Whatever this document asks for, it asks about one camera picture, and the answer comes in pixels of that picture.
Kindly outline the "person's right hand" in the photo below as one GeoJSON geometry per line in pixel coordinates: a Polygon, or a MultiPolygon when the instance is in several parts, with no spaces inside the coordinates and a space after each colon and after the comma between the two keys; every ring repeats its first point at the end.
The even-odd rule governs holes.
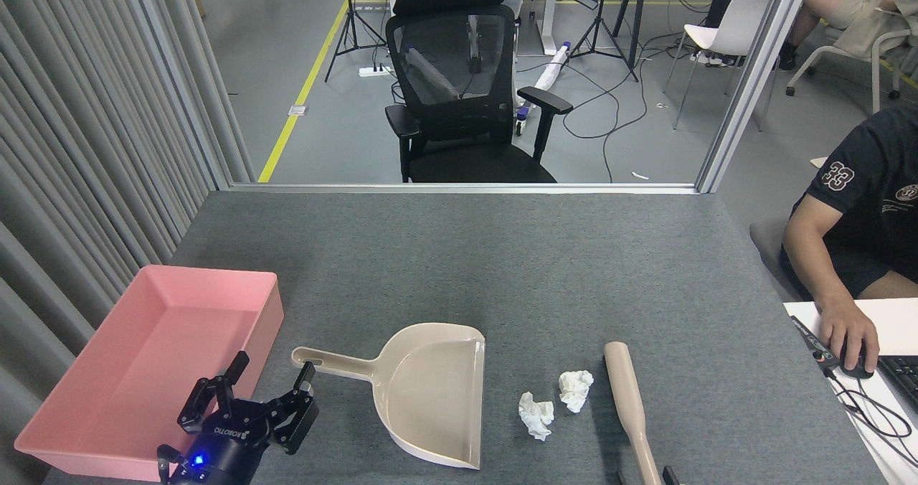
{"type": "Polygon", "coordinates": [[[842,368],[873,372],[879,358],[879,335],[873,321],[852,300],[817,303],[820,340],[839,358],[842,368]]]}

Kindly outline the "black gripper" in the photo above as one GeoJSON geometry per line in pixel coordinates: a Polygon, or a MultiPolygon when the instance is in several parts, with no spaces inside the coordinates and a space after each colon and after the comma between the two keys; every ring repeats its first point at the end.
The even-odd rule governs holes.
{"type": "Polygon", "coordinates": [[[292,390],[279,399],[234,400],[232,388],[249,361],[246,351],[239,351],[223,374],[194,384],[177,422],[197,438],[186,455],[171,459],[176,463],[171,484],[249,484],[271,439],[288,455],[301,448],[319,412],[311,393],[315,365],[306,362],[292,390]],[[219,409],[205,418],[213,400],[219,409]]]}

